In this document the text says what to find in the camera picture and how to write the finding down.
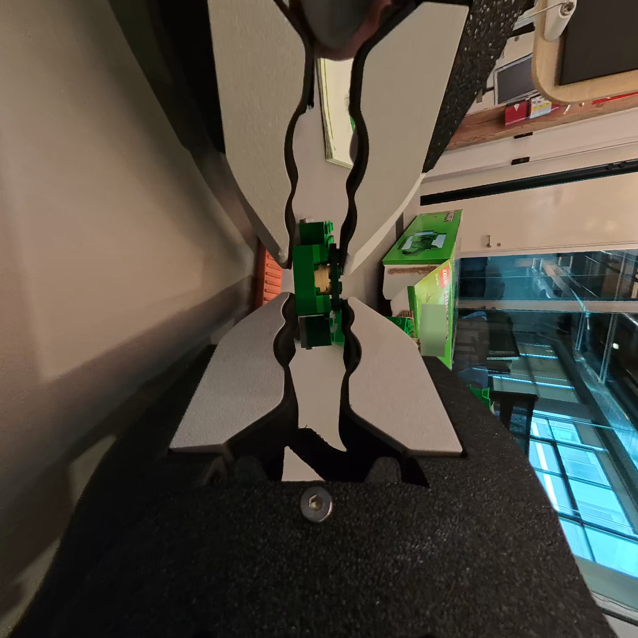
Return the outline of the white door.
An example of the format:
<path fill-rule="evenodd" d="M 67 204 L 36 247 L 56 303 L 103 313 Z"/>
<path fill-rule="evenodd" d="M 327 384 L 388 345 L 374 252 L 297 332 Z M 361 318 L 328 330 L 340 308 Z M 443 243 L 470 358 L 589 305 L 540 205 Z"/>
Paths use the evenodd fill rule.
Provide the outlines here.
<path fill-rule="evenodd" d="M 461 210 L 462 258 L 637 249 L 637 192 L 589 182 L 431 204 L 421 212 Z"/>

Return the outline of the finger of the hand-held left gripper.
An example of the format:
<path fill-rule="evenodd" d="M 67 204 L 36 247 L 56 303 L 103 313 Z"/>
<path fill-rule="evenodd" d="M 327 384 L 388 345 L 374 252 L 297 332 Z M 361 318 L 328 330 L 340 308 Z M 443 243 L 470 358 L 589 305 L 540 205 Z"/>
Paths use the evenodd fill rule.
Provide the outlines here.
<path fill-rule="evenodd" d="M 313 50 L 283 1 L 208 1 L 230 171 L 260 241 L 290 268 L 298 183 L 293 133 L 313 84 Z"/>
<path fill-rule="evenodd" d="M 348 191 L 344 272 L 352 274 L 378 246 L 422 181 L 469 8 L 422 2 L 364 52 L 355 121 L 357 163 Z"/>

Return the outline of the black metal post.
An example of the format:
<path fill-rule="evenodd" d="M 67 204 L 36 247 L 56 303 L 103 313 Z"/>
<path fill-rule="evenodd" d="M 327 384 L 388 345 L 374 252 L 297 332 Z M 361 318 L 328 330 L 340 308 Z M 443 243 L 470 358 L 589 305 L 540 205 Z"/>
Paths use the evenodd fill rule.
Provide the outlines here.
<path fill-rule="evenodd" d="M 570 171 L 559 171 L 536 175 L 533 177 L 494 182 L 481 186 L 454 189 L 442 193 L 421 195 L 420 206 L 449 203 L 459 200 L 478 198 L 481 196 L 501 195 L 505 193 L 524 191 L 527 189 L 558 186 L 584 180 L 601 179 L 603 177 L 613 177 L 636 172 L 637 158 L 633 158 L 625 161 L 588 166 Z"/>

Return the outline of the brick instruction booklet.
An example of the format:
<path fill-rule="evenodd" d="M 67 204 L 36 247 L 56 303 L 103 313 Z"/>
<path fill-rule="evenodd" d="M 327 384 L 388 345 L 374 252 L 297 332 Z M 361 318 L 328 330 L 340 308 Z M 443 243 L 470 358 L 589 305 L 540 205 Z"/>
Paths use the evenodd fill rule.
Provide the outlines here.
<path fill-rule="evenodd" d="M 352 60 L 316 60 L 316 79 L 322 111 L 325 159 L 351 169 L 355 123 L 349 113 Z"/>

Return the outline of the orange brick separator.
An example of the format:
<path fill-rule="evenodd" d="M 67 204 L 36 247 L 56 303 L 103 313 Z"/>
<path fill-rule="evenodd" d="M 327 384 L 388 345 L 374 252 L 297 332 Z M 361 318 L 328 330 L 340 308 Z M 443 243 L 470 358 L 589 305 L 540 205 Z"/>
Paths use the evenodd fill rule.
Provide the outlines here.
<path fill-rule="evenodd" d="M 260 244 L 255 276 L 255 309 L 267 304 L 281 293 L 282 278 L 282 267 L 270 255 L 264 245 Z"/>

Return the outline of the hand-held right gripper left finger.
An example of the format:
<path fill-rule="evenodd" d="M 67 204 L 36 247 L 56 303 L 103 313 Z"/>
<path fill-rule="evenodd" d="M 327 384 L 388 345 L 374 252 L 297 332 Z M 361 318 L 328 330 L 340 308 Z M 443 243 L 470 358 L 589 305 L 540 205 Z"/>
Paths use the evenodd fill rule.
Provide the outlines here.
<path fill-rule="evenodd" d="M 296 326 L 294 295 L 282 292 L 223 336 L 170 450 L 283 455 L 299 419 L 290 370 Z"/>

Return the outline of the green brick assembly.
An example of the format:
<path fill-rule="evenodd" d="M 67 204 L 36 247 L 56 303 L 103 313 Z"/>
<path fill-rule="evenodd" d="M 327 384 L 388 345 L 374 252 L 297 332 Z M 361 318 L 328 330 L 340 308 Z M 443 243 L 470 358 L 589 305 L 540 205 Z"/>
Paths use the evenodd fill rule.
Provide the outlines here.
<path fill-rule="evenodd" d="M 331 221 L 301 221 L 293 247 L 295 308 L 303 348 L 345 344 L 342 331 L 342 270 Z"/>

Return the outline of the white desk lamp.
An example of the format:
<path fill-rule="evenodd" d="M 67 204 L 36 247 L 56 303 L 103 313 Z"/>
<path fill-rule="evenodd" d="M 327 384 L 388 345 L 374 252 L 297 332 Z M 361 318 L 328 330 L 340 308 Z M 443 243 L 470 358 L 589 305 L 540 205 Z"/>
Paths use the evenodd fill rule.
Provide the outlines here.
<path fill-rule="evenodd" d="M 514 30 L 529 25 L 536 25 L 542 19 L 542 37 L 547 42 L 553 42 L 562 36 L 572 15 L 576 11 L 577 1 L 546 1 L 537 2 L 534 7 L 523 12 L 514 25 Z"/>

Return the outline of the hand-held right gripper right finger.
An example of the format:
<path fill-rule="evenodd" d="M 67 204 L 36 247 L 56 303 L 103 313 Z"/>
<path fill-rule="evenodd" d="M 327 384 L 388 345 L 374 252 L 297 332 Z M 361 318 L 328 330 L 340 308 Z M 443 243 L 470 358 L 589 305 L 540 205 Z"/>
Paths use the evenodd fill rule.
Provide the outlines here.
<path fill-rule="evenodd" d="M 411 337 L 351 297 L 343 304 L 339 436 L 348 451 L 457 457 L 463 447 Z"/>

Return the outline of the red box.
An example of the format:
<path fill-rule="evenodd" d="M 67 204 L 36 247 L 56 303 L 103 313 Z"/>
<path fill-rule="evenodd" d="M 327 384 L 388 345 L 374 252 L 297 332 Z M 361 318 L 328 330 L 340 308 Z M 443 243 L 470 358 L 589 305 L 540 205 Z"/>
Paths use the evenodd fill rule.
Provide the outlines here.
<path fill-rule="evenodd" d="M 534 96 L 526 100 L 518 101 L 506 106 L 504 125 L 511 127 L 526 121 L 544 117 L 559 108 L 558 104 L 543 98 L 542 96 Z"/>

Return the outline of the green cardboard toy box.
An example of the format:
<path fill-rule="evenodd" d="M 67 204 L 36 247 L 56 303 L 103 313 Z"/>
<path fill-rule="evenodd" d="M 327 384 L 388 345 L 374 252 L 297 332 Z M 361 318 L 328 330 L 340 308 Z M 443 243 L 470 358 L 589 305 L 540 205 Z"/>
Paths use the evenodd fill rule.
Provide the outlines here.
<path fill-rule="evenodd" d="M 407 317 L 422 355 L 452 368 L 457 322 L 456 239 L 461 210 L 419 214 L 382 259 L 384 298 Z"/>

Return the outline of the black panel with wooden frame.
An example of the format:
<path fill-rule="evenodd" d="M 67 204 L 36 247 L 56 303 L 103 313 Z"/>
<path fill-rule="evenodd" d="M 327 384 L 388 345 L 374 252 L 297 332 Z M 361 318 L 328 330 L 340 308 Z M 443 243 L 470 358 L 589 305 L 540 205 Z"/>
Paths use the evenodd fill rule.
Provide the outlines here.
<path fill-rule="evenodd" d="M 535 25 L 531 74 L 538 92 L 560 104 L 637 91 L 637 2 L 578 1 L 557 40 Z"/>

